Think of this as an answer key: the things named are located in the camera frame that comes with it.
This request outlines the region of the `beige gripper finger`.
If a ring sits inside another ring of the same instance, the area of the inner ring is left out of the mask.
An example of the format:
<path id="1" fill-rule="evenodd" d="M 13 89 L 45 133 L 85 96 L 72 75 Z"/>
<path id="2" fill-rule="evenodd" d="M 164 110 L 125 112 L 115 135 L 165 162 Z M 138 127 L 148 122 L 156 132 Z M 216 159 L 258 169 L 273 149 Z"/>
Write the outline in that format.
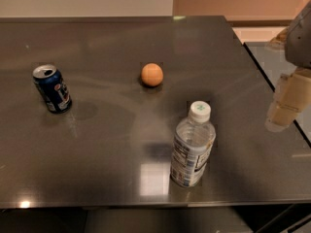
<path id="1" fill-rule="evenodd" d="M 282 74 L 267 112 L 265 127 L 281 132 L 311 104 L 311 70 L 297 67 L 290 75 Z"/>
<path id="2" fill-rule="evenodd" d="M 287 42 L 288 31 L 288 27 L 280 31 L 274 38 L 272 38 L 268 42 L 267 46 L 272 50 L 282 50 Z"/>

